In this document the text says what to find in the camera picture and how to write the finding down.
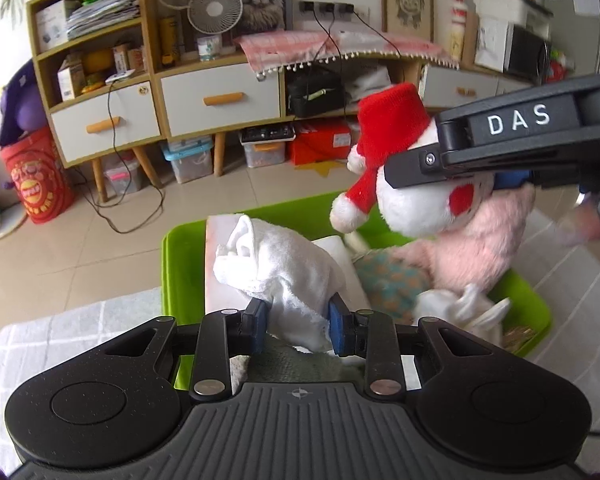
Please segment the Santa Claus plush toy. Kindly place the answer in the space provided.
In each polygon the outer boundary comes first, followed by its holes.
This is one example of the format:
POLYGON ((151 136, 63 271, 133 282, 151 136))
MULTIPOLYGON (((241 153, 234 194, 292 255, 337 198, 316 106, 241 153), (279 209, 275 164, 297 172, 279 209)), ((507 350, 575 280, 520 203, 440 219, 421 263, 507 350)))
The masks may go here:
POLYGON ((433 236, 466 226, 491 196, 492 174, 445 177, 437 124, 414 84, 366 96, 358 103, 358 124, 360 137, 347 159, 358 180, 332 202, 336 231, 356 231, 377 208, 391 231, 433 236))

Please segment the white towel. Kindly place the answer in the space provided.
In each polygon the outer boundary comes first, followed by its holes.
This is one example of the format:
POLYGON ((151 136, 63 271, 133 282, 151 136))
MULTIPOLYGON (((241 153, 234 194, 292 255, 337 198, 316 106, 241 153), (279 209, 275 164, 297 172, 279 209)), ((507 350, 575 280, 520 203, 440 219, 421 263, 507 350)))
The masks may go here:
POLYGON ((233 285, 268 303, 268 332, 312 352, 332 348, 328 303, 343 285, 338 264, 298 232, 240 214, 230 237, 233 285))

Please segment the white cloth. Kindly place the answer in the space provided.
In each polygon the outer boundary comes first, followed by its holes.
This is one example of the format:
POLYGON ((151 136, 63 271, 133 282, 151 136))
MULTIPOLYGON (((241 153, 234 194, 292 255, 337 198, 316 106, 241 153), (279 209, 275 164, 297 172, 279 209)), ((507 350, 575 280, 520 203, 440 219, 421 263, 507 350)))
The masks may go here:
POLYGON ((490 300, 479 287, 469 284, 457 296, 445 289, 429 289, 416 298, 413 311, 414 325, 421 318, 440 318, 467 333, 502 345, 502 322, 510 309, 510 300, 490 300))

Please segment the grey knit cloth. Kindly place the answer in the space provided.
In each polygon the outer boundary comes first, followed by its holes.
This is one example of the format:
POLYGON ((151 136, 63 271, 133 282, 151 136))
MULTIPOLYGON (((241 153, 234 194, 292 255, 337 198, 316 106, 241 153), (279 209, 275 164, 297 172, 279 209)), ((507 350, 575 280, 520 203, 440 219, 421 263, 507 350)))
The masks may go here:
POLYGON ((286 341, 266 336, 260 353, 250 356, 247 382, 354 382, 362 384, 365 361, 329 352, 300 351, 286 341))

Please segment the red cardboard box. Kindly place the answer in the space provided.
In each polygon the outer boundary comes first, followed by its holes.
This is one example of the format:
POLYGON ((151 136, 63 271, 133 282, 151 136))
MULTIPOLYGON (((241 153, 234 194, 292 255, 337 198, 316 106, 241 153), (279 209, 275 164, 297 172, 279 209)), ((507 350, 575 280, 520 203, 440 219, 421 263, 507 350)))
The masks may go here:
POLYGON ((343 119, 295 122, 294 133, 289 149, 294 166, 346 159, 352 146, 351 130, 343 119))

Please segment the black white microwave oven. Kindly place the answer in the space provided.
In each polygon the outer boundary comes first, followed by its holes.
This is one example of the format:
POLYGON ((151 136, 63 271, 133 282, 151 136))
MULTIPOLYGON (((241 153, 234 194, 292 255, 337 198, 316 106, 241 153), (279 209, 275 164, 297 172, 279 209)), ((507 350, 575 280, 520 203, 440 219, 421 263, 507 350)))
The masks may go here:
POLYGON ((479 18, 474 63, 542 84, 550 64, 550 42, 513 22, 479 18))

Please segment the framed cartoon girl picture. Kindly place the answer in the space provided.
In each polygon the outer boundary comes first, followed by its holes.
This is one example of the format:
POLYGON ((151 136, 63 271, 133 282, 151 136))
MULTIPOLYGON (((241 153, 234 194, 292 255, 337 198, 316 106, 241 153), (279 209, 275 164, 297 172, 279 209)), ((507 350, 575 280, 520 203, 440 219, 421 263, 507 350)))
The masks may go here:
POLYGON ((381 0, 382 30, 434 41, 434 0, 381 0))

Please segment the clear storage box blue lid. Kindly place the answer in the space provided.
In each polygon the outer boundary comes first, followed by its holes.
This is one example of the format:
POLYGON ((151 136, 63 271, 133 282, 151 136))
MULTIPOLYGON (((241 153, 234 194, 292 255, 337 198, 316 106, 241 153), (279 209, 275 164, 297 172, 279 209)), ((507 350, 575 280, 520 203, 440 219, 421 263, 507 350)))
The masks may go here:
POLYGON ((163 157, 170 162, 175 180, 179 184, 212 174, 212 148, 211 136, 161 144, 163 157))

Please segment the pink lace cabinet cloth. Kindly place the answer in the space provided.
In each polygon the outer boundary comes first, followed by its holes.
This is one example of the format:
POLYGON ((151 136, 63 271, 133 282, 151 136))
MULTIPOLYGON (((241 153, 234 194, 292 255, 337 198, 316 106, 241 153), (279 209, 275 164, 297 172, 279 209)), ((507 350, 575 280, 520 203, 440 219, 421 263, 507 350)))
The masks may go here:
POLYGON ((315 63, 349 61, 358 56, 371 58, 417 58, 444 67, 459 68, 449 53, 418 37, 388 32, 261 32, 234 40, 257 77, 274 72, 301 70, 315 63))

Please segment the white cup on cabinet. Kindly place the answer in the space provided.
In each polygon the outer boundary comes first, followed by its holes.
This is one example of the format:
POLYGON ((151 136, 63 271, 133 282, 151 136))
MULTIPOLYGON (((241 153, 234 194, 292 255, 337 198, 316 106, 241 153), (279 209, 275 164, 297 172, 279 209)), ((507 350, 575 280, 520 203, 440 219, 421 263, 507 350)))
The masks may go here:
POLYGON ((202 62, 213 61, 222 54, 223 41, 221 35, 199 36, 197 50, 202 62))

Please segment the white desk fan front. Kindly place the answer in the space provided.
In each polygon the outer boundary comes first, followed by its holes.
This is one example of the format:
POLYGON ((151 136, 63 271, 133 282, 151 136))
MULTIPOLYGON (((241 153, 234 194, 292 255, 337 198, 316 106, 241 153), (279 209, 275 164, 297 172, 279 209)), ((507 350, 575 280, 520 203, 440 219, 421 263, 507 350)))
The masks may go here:
POLYGON ((189 0, 189 24, 204 35, 222 35, 242 18, 242 0, 189 0))

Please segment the red snack bucket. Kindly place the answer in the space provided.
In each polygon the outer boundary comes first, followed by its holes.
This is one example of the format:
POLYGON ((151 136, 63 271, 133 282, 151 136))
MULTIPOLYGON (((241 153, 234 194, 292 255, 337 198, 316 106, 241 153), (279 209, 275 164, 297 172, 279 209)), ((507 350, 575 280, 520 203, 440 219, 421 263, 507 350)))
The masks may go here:
POLYGON ((49 222, 72 205, 73 189, 49 126, 1 148, 0 155, 8 182, 33 223, 49 222))

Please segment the purple plush toy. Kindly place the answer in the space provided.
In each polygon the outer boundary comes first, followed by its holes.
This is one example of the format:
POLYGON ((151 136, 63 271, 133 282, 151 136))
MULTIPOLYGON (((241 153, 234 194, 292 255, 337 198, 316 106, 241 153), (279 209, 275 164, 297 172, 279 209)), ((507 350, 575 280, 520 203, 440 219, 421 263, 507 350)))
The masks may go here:
POLYGON ((47 125, 32 60, 24 63, 3 88, 0 110, 0 148, 16 143, 26 132, 47 125))

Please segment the stack of papers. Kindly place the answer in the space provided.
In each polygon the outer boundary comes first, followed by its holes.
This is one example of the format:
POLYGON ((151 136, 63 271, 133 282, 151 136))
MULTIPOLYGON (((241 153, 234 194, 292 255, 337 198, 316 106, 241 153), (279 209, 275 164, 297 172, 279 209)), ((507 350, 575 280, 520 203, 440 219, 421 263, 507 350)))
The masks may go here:
POLYGON ((139 16, 140 0, 97 0, 71 13, 67 37, 73 40, 139 16))

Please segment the white box on shelf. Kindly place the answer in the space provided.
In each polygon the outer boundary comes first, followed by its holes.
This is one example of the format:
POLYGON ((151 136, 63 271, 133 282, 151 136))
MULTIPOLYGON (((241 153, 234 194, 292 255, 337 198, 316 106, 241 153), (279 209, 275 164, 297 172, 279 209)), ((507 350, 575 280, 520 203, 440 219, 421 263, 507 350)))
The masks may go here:
POLYGON ((76 0, 60 0, 46 6, 35 14, 38 50, 43 53, 68 42, 68 21, 81 3, 76 0))

